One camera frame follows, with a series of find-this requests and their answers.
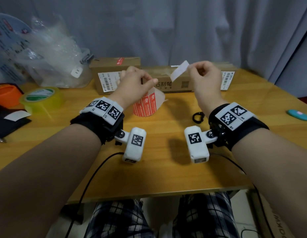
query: black wristband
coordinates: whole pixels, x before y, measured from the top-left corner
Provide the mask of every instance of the black wristband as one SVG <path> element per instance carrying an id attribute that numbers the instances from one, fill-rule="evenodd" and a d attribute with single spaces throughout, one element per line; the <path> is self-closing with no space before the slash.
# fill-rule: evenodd
<path id="1" fill-rule="evenodd" d="M 218 136 L 218 140 L 214 142 L 216 146 L 226 146 L 230 151 L 233 146 L 242 138 L 244 138 L 249 133 L 259 129 L 265 128 L 268 129 L 268 126 L 258 120 L 255 117 L 248 119 L 243 122 L 239 127 L 237 127 L 234 131 L 227 128 L 215 115 L 220 112 L 224 107 L 229 104 L 223 104 L 216 109 L 214 109 L 209 116 L 209 125 L 215 136 Z"/>
<path id="2" fill-rule="evenodd" d="M 85 126 L 98 136 L 103 145 L 106 141 L 112 140 L 118 130 L 123 129 L 123 118 L 124 114 L 122 113 L 116 123 L 110 125 L 102 117 L 88 112 L 75 117 L 70 121 L 70 123 Z"/>

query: wrist-mounted device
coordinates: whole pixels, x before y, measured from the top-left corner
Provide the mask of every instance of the wrist-mounted device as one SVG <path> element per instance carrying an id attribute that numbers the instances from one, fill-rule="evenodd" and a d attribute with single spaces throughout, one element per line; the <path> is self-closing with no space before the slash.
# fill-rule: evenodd
<path id="1" fill-rule="evenodd" d="M 237 103 L 223 104 L 213 110 L 209 117 L 210 130 L 202 132 L 198 126 L 184 130 L 191 161 L 206 162 L 209 159 L 207 148 L 232 147 L 247 134 L 259 128 L 269 129 L 266 124 Z"/>
<path id="2" fill-rule="evenodd" d="M 146 131 L 132 128 L 131 132 L 123 130 L 123 108 L 106 98 L 94 99 L 80 111 L 80 115 L 71 120 L 71 124 L 81 124 L 94 132 L 102 145 L 106 141 L 116 140 L 116 145 L 127 144 L 123 160 L 136 163 L 141 159 L 144 149 Z"/>

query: person's left hand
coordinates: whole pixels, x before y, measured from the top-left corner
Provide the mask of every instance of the person's left hand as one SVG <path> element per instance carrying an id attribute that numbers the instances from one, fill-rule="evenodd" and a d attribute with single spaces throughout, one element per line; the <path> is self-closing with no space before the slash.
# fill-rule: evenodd
<path id="1" fill-rule="evenodd" d="M 141 78 L 146 79 L 147 82 L 141 84 Z M 120 73 L 117 89 L 108 98 L 126 109 L 140 100 L 157 83 L 158 79 L 152 78 L 144 70 L 130 66 Z"/>

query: black ring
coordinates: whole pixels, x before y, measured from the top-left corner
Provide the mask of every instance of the black ring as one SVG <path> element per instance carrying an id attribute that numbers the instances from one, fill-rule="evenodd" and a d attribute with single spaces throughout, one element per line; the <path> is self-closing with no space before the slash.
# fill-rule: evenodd
<path id="1" fill-rule="evenodd" d="M 201 116 L 200 120 L 196 120 L 196 119 L 195 119 L 195 116 L 197 116 L 197 115 Z M 195 114 L 192 116 L 192 120 L 193 120 L 193 122 L 199 124 L 199 123 L 202 123 L 202 122 L 203 122 L 204 117 L 205 117 L 205 114 L 204 114 L 203 112 L 197 112 L 197 113 L 195 113 Z"/>

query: clear plastic bag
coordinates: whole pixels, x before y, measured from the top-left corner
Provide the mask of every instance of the clear plastic bag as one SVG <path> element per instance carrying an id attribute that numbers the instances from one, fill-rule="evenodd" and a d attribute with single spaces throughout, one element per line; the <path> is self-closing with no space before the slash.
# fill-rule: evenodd
<path id="1" fill-rule="evenodd" d="M 22 37 L 29 42 L 28 48 L 15 55 L 15 62 L 40 86 L 81 88 L 92 79 L 82 61 L 89 50 L 78 47 L 60 16 L 51 25 L 33 17 L 32 32 Z"/>

